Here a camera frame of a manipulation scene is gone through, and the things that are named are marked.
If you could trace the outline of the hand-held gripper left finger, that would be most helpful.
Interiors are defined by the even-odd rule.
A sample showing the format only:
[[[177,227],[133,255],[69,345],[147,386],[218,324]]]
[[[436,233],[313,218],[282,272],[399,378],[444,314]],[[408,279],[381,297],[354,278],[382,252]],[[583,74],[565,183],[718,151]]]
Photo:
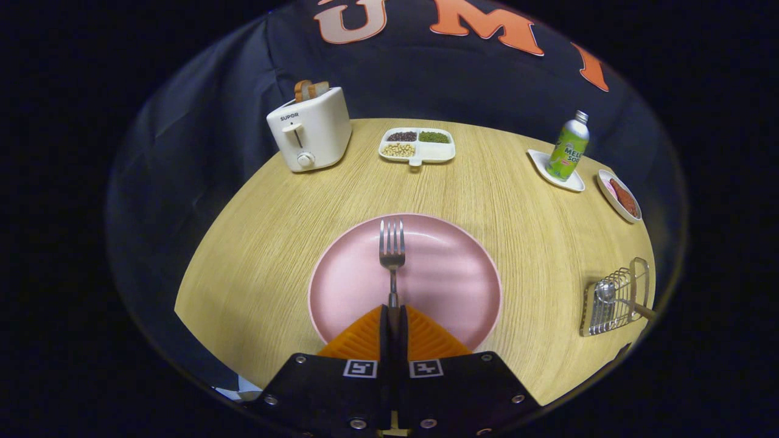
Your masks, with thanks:
[[[363,317],[376,360],[293,354],[250,402],[250,413],[290,429],[292,436],[381,435],[390,428],[386,314],[381,305]]]

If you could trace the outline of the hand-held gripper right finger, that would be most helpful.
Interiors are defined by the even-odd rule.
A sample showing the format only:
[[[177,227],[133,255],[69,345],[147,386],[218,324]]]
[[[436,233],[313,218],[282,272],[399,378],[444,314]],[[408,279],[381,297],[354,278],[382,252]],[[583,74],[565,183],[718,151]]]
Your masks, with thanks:
[[[497,436],[542,413],[497,353],[472,353],[412,306],[401,314],[399,427],[409,436]]]

